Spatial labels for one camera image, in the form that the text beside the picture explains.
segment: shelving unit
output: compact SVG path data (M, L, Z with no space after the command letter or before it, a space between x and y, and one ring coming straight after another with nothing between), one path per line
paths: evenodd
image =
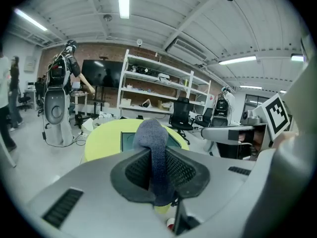
M161 81L158 77L128 71L129 64L138 64L139 66L142 66L142 67L145 67L145 68L148 68L151 70L155 70L157 72L164 73L164 74L167 74L170 76L177 77L179 79L179 83L171 82L171 81ZM137 89L128 89L125 86L125 79L126 78L137 79L137 80L150 82L153 84L163 85L166 87L171 87L171 88L177 89L177 97L163 95L163 94L159 94L159 93L155 93L155 92L142 91L142 90L137 90ZM181 83L186 79L188 82L187 86L185 86ZM161 97L164 99L170 99L170 100L174 101L174 100L177 100L177 98L180 94L180 91L185 91L187 98L189 98L190 94L196 95L195 101L190 101L190 103L197 105L197 106L203 106L204 107L203 113L204 113L206 108L207 108L207 104L208 104L208 93L204 93L202 91L199 91L197 89L192 88L193 83L196 85L207 85L208 92L210 90L210 83L211 82L210 81L207 82L203 79L200 79L200 78L194 76L193 71L188 73L188 72L185 72L185 71L180 70L178 68L174 68L170 65L167 65L167 64L164 64L164 63L161 63L158 61L154 61L154 60L143 58L143 57L134 56L134 55L129 54L129 50L127 50L126 54L125 54L123 66L122 66L122 72L121 72L121 78L120 78L120 84L119 84L119 92L118 92L118 98L117 98L117 108L118 109L131 109L131 110L141 110L141 111L147 111L147 112L171 114L172 113L171 111L161 110L161 109L156 108L156 107L143 108L143 107L134 106L134 105L123 106L123 105L121 105L121 98L123 96L122 92L132 92L132 93L137 93L137 94L156 96L156 97ZM197 96L201 96L201 95L206 97L206 101L204 104L196 101Z

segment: black office chair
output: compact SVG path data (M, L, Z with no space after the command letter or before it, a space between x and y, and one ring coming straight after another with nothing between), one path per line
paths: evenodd
M44 84L40 82L34 83L36 90L36 104L38 105L38 117L44 112Z
M18 96L18 102L22 103L19 108L24 109L26 111L27 109L30 109L31 106L28 104L28 101L31 99L30 96L27 96L27 93L23 93L23 97L21 96L20 87L18 87L19 96Z
M192 124L193 126L194 123L202 126L202 127L209 127L211 123L211 116L212 116L212 108L207 108L204 115L198 115L195 117L195 119L192 119Z
M193 109L193 104L189 103L188 98L178 97L174 101L174 113L169 119L169 124L177 129L177 133L187 141L190 145L189 140L186 138L185 133L182 130L193 130L193 127L188 123L189 112Z

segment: wall-mounted tv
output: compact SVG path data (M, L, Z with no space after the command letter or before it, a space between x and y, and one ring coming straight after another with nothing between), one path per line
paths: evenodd
M93 86L119 88L122 66L118 61L84 60L81 73Z

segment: ceiling light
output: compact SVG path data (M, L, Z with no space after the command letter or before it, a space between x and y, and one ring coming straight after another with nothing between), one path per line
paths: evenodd
M103 67L103 66L104 66L104 65L103 65L101 62L99 62L99 61L94 61L94 63L95 63L96 65L100 66L100 67Z
M36 22L33 18L31 18L30 16L26 15L23 11L19 10L19 9L14 9L14 12L16 14L18 14L19 16L21 16L22 18L26 19L27 21L31 22L33 25L36 25L38 28L42 29L43 31L46 31L47 28L45 28L44 26L42 26L40 23Z
M236 59L230 59L230 60L226 60L226 61L220 61L219 64L226 65L226 64L243 62L243 61L255 61L256 59L257 59L256 56L250 56L250 57L236 58Z
M130 18L130 0L118 0L118 1L119 1L120 18L129 19Z
M251 89L260 89L262 90L262 87L260 86L249 86L249 85L240 85L241 88L251 88Z
M301 55L292 55L291 60L292 60L292 61L304 61L304 56L301 56Z

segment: brick wall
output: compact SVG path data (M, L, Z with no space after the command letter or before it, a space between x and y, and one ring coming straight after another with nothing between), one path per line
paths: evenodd
M130 54L141 56L144 58L157 60L158 58L155 57L155 52L146 50L146 49L140 49L133 46L126 46L126 45L118 45L118 44L92 44L92 43L82 43L78 45L75 52L75 57L79 63L79 66L82 67L84 60L99 60L100 56L108 57L108 60L110 61L120 61L123 62L125 52L127 49L130 49ZM49 63L52 61L52 58L54 55L58 54L61 51L62 47L55 47L51 49L43 50L42 56L39 63L39 70L38 70L38 77L42 77L47 71ZM203 73L199 72L198 70L192 69L190 66L187 66L186 64L183 64L177 60L174 60L167 56L162 56L161 60L162 63L168 64L170 66L173 66L175 68L181 69L183 71L189 72L191 70L194 71L194 75L205 80L209 81L210 78L204 75ZM78 79L74 78L72 76L72 81L78 81ZM147 87L151 89L151 91L155 91L157 93L165 94L174 96L176 93L176 90L170 87L165 87L161 85L154 85L152 83L146 83L144 81L138 81L130 79L133 85L133 87L142 87L146 89ZM210 93L217 95L221 90L221 86L216 83L215 81L211 80L211 89ZM142 100L148 97L151 98L151 102L153 99L153 102L157 102L160 98L153 98L153 96L142 96L141 94L133 94L133 93L124 93L125 98L131 99L131 96L133 95L133 100L139 104ZM107 91L107 93L104 95L103 99L110 103L110 107L116 107L116 101L117 101L117 90L110 90ZM190 96L190 99L194 100L195 95Z

